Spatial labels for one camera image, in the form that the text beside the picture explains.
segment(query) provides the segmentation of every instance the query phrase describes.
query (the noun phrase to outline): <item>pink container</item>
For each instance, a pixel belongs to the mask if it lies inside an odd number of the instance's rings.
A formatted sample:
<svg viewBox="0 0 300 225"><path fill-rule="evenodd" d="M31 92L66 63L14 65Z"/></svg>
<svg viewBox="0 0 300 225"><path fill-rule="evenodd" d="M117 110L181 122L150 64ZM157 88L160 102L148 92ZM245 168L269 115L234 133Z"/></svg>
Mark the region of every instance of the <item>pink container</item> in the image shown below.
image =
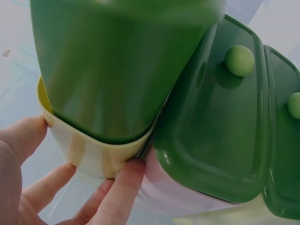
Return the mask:
<svg viewBox="0 0 300 225"><path fill-rule="evenodd" d="M153 144L146 158L146 173L135 206L154 214L178 217L239 206L191 190L174 181L158 162Z"/></svg>

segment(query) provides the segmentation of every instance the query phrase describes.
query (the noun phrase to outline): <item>yellow container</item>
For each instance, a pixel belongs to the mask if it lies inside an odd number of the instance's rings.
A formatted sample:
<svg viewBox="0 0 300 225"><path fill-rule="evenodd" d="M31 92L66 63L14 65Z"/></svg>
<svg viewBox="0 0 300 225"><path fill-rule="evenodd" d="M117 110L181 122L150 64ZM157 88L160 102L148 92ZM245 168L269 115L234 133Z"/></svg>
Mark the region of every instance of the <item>yellow container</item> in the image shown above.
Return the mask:
<svg viewBox="0 0 300 225"><path fill-rule="evenodd" d="M135 142L110 145L99 142L76 130L52 114L42 78L37 83L37 100L50 131L58 143L64 158L79 170L98 178L115 178L124 163L137 155L152 133L151 129Z"/></svg>

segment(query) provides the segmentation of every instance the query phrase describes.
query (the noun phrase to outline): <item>green lid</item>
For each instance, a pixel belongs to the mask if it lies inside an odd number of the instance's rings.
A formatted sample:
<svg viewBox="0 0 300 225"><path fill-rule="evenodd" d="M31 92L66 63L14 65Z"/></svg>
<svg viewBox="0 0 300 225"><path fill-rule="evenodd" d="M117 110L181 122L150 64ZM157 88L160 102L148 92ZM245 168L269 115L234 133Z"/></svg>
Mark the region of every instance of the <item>green lid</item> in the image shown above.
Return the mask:
<svg viewBox="0 0 300 225"><path fill-rule="evenodd" d="M31 0L30 9L53 114L126 144L150 129L225 1Z"/></svg>
<svg viewBox="0 0 300 225"><path fill-rule="evenodd" d="M235 45L255 57L245 77L224 65ZM206 32L164 108L154 133L161 166L196 191L232 203L252 200L263 189L268 166L269 99L260 39L226 16Z"/></svg>
<svg viewBox="0 0 300 225"><path fill-rule="evenodd" d="M284 56L264 47L270 80L272 145L263 197L278 217L300 219L300 120L288 112L288 98L300 92L300 74Z"/></svg>

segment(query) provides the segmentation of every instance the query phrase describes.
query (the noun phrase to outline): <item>hand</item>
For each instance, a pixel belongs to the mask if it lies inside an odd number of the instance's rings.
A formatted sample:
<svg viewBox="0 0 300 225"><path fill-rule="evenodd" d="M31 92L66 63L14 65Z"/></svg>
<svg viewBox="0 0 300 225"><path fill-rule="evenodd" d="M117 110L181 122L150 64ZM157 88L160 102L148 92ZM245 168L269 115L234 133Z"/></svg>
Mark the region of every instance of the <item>hand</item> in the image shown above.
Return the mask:
<svg viewBox="0 0 300 225"><path fill-rule="evenodd" d="M21 165L46 132L42 116L26 118L0 130L0 224L45 225L38 213L75 174L74 166L63 164L22 190ZM144 171L141 160L128 161L116 180L102 183L73 218L58 225L124 225Z"/></svg>

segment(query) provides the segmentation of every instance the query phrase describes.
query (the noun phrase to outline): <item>green knob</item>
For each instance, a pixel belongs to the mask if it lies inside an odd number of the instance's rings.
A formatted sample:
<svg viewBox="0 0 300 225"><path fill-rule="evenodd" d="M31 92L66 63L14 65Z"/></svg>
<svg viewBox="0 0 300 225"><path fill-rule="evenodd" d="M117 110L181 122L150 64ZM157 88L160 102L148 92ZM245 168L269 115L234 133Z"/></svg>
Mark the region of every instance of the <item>green knob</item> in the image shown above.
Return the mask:
<svg viewBox="0 0 300 225"><path fill-rule="evenodd" d="M230 48L225 55L227 69L236 76L250 74L255 65L253 53L245 46L236 45Z"/></svg>
<svg viewBox="0 0 300 225"><path fill-rule="evenodd" d="M295 119L300 119L300 93L293 93L287 101L287 109L291 116Z"/></svg>

